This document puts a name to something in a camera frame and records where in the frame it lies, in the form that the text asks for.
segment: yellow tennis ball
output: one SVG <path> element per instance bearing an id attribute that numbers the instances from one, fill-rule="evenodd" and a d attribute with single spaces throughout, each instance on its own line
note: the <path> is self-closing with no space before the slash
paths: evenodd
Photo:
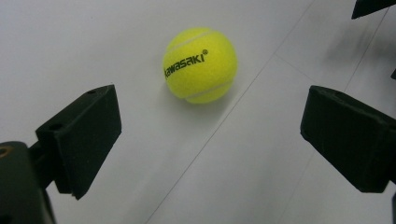
<path id="1" fill-rule="evenodd" d="M 232 86 L 237 59 L 233 45 L 222 33 L 191 28 L 178 34 L 163 57 L 169 90 L 193 104 L 219 99 Z"/>

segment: table surface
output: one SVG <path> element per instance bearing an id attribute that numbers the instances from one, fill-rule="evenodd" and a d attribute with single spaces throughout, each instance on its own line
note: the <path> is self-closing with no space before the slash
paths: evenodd
<path id="1" fill-rule="evenodd" d="M 100 0 L 0 3 L 0 141 L 83 92 L 114 84 L 122 134 L 90 191 L 48 187 L 66 223 L 391 223 L 383 194 L 354 189 L 300 136 L 308 89 L 344 91 L 396 118 L 396 7 L 351 20 L 345 0 Z M 190 105 L 162 59 L 207 26 L 238 56 L 231 90 Z"/>

